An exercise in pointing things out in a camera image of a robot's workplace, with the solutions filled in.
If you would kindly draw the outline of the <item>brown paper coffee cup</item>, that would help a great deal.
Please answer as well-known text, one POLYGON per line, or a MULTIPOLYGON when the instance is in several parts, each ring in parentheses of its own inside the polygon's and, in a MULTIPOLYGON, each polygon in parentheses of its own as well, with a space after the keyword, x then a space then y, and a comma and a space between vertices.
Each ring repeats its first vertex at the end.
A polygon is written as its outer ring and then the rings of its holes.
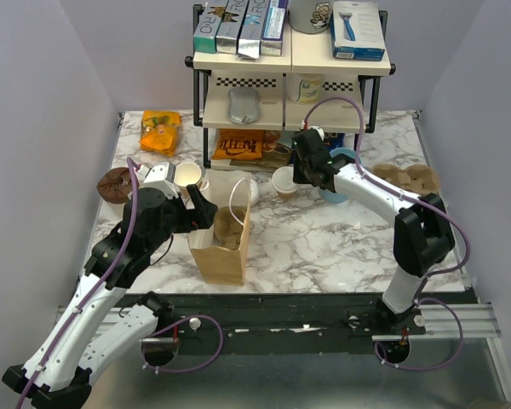
POLYGON ((289 200, 289 199, 293 199, 293 198, 296 196, 296 194, 297 194, 297 190, 296 190, 296 189, 294 189, 294 190, 287 190, 287 191, 285 191, 285 190, 277 189, 277 190, 276 190, 276 193, 277 193, 277 195, 278 195, 281 199, 283 199, 283 200, 289 200))

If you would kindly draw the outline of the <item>brown paper bag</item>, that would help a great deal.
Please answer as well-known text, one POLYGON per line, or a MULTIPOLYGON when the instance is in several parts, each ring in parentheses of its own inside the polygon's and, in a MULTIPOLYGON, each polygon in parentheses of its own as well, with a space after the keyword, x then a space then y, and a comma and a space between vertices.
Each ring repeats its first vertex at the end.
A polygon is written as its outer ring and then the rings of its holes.
POLYGON ((214 223, 210 229, 197 230, 188 234, 187 243, 204 281, 216 285, 244 284, 250 236, 250 180, 248 172, 207 170, 205 179, 210 186, 202 192, 218 210, 233 206, 246 209, 245 219, 240 222, 244 230, 237 250, 221 247, 214 235, 214 223))

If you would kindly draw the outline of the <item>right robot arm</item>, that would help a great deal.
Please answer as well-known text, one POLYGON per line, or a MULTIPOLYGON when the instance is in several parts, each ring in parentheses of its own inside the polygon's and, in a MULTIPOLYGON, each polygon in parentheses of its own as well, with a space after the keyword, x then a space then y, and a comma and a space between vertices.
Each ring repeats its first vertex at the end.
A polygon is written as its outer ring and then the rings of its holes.
POLYGON ((451 221, 441 197, 419 196, 395 187, 363 168, 359 158, 333 157, 315 128, 293 136, 293 182, 346 195, 393 228, 396 271, 376 303, 376 327, 387 334, 405 324, 428 271, 455 247, 451 221))

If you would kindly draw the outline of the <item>brown paper cups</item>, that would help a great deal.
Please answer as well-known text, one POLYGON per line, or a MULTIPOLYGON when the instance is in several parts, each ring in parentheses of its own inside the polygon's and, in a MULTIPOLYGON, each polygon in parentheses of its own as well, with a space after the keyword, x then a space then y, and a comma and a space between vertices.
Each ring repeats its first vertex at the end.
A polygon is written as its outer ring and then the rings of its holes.
POLYGON ((184 201, 190 198, 187 191, 189 185, 196 185, 200 192, 210 186, 210 183, 204 178, 203 170, 194 162, 182 162, 175 167, 174 184, 184 201))

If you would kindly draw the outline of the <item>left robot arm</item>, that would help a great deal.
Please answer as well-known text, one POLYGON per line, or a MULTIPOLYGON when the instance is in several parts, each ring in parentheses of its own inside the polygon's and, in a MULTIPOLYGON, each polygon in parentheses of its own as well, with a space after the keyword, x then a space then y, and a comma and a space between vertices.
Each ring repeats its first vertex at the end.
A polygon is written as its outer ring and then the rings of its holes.
POLYGON ((165 335, 172 317, 152 292, 107 333, 96 331, 110 310, 151 264, 153 253, 178 233, 211 228, 217 212, 191 185, 193 207, 155 187, 134 190, 123 219, 91 252, 78 288, 59 322, 24 364, 10 366, 2 381, 35 408, 80 408, 101 373, 135 342, 165 335))

